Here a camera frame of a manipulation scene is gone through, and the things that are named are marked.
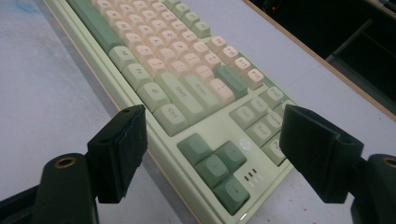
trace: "brass insert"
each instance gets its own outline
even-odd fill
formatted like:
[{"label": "brass insert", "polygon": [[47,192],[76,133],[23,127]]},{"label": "brass insert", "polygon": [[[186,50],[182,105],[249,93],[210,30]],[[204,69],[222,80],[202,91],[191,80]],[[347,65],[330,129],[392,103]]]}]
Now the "brass insert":
[{"label": "brass insert", "polygon": [[391,166],[393,168],[396,168],[396,160],[395,159],[393,159],[393,158],[384,158],[384,162],[387,165],[389,165],[389,166]]},{"label": "brass insert", "polygon": [[54,166],[57,169],[64,169],[66,167],[73,165],[74,163],[76,163],[76,161],[77,160],[74,157],[65,157],[65,158],[61,158],[60,160],[56,161]]}]

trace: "spacebar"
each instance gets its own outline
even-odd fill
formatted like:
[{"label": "spacebar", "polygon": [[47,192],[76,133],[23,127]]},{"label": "spacebar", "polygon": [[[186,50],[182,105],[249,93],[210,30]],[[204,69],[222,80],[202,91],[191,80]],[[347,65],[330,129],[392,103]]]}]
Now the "spacebar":
[{"label": "spacebar", "polygon": [[99,14],[89,0],[67,0],[106,54],[116,46],[123,45],[107,21]]}]

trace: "keyboard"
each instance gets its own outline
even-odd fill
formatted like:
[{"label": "keyboard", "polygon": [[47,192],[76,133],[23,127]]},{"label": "keyboard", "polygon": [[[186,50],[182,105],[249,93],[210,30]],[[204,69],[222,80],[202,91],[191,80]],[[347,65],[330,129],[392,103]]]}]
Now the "keyboard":
[{"label": "keyboard", "polygon": [[148,153],[201,223],[246,223],[290,172],[295,103],[180,0],[45,0],[123,109],[147,108]]}]

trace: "black plastic bracket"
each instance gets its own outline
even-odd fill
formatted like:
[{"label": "black plastic bracket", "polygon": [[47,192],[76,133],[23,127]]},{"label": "black plastic bracket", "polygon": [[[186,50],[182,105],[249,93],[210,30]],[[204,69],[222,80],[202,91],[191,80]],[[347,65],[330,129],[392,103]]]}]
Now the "black plastic bracket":
[{"label": "black plastic bracket", "polygon": [[287,105],[279,144],[320,199],[344,203],[355,224],[396,223],[396,157],[361,158],[363,143],[308,109]]},{"label": "black plastic bracket", "polygon": [[119,203],[147,148],[145,107],[123,109],[88,143],[86,155],[49,161],[38,186],[0,202],[0,223],[99,223],[96,196]]}]

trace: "keycap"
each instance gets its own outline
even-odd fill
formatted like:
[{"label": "keycap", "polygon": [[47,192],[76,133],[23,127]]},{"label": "keycap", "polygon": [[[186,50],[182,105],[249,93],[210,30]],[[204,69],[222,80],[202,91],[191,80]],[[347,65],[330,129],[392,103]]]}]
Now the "keycap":
[{"label": "keycap", "polygon": [[120,38],[93,5],[86,4],[84,1],[68,1],[68,3],[77,12],[84,24],[87,24],[87,29],[105,53],[109,53],[116,46],[123,45]]},{"label": "keycap", "polygon": [[268,158],[277,166],[286,159],[285,155],[280,150],[279,136],[280,134],[278,133],[262,147],[262,151],[265,155],[267,155]]},{"label": "keycap", "polygon": [[191,30],[198,36],[198,38],[203,39],[210,37],[210,25],[205,21],[198,21],[192,27]]},{"label": "keycap", "polygon": [[192,166],[195,166],[212,152],[207,142],[198,133],[184,139],[177,144],[177,147]]},{"label": "keycap", "polygon": [[183,85],[191,92],[191,94],[197,99],[201,106],[204,107],[204,111],[207,114],[215,113],[220,109],[220,103],[218,98],[210,91],[207,86],[194,75],[188,75],[181,79]]},{"label": "keycap", "polygon": [[196,75],[203,83],[206,83],[213,78],[215,78],[215,75],[212,72],[212,69],[210,69],[206,65],[201,65],[195,68],[194,70],[191,71],[193,75]]},{"label": "keycap", "polygon": [[230,63],[230,67],[241,77],[250,70],[250,62],[244,58],[239,57]]},{"label": "keycap", "polygon": [[184,115],[173,104],[163,105],[153,115],[169,136],[174,136],[189,127]]},{"label": "keycap", "polygon": [[125,46],[116,46],[108,53],[108,57],[120,71],[130,63],[137,63],[136,57]]},{"label": "keycap", "polygon": [[164,0],[163,1],[163,4],[166,5],[170,10],[172,10],[179,3],[180,3],[180,0]]},{"label": "keycap", "polygon": [[186,15],[186,13],[190,12],[190,7],[185,3],[179,3],[175,5],[172,12],[175,13],[175,16],[181,19],[184,15]]},{"label": "keycap", "polygon": [[218,148],[215,154],[224,162],[230,172],[236,170],[247,160],[241,150],[231,141]]},{"label": "keycap", "polygon": [[210,80],[207,87],[215,93],[222,106],[226,106],[235,100],[233,92],[219,78]]},{"label": "keycap", "polygon": [[156,58],[148,59],[143,63],[143,66],[145,66],[146,70],[151,74],[153,79],[166,72],[165,64]]},{"label": "keycap", "polygon": [[271,87],[260,95],[270,108],[274,108],[276,105],[280,104],[283,96],[283,92],[277,87]]},{"label": "keycap", "polygon": [[233,111],[231,113],[231,117],[242,129],[246,129],[258,119],[258,116],[256,116],[254,112],[246,105],[242,105]]},{"label": "keycap", "polygon": [[192,48],[195,50],[195,54],[200,58],[204,57],[207,53],[209,53],[209,47],[202,41],[198,41],[192,45]]},{"label": "keycap", "polygon": [[198,163],[195,166],[195,170],[211,189],[228,174],[228,169],[224,162],[215,154]]},{"label": "keycap", "polygon": [[155,82],[143,85],[139,90],[137,90],[137,94],[139,94],[140,98],[151,112],[154,112],[161,106],[170,103],[168,96]]},{"label": "keycap", "polygon": [[228,46],[220,50],[218,55],[224,63],[230,64],[238,58],[238,51],[234,47]]},{"label": "keycap", "polygon": [[186,24],[187,27],[191,28],[196,22],[200,20],[199,15],[196,12],[190,11],[186,13],[181,21]]},{"label": "keycap", "polygon": [[252,89],[256,90],[264,81],[264,74],[261,73],[258,69],[252,69],[248,71],[242,79],[247,83],[247,85]]},{"label": "keycap", "polygon": [[233,92],[235,99],[248,94],[248,85],[227,65],[215,69],[215,77],[221,79]]},{"label": "keycap", "polygon": [[270,128],[261,119],[247,128],[246,133],[259,147],[263,146],[273,135]]},{"label": "keycap", "polygon": [[215,53],[227,47],[227,41],[219,35],[213,36],[206,44]]},{"label": "keycap", "polygon": [[110,25],[116,23],[116,21],[122,21],[121,14],[116,10],[106,11],[105,19]]},{"label": "keycap", "polygon": [[172,21],[171,27],[173,28],[172,30],[177,34],[181,35],[183,32],[187,31],[187,26],[184,24],[182,21]]},{"label": "keycap", "polygon": [[172,73],[163,73],[155,80],[166,92],[172,104],[186,117],[190,125],[205,117],[205,111]]},{"label": "keycap", "polygon": [[249,197],[245,188],[233,176],[223,181],[213,192],[231,215],[235,214]]},{"label": "keycap", "polygon": [[143,21],[143,18],[139,15],[136,14],[130,14],[125,18],[125,21],[131,26],[134,27],[135,29],[138,26],[145,25],[145,21]]},{"label": "keycap", "polygon": [[146,83],[152,82],[152,77],[140,63],[131,63],[122,70],[122,75],[137,91]]}]

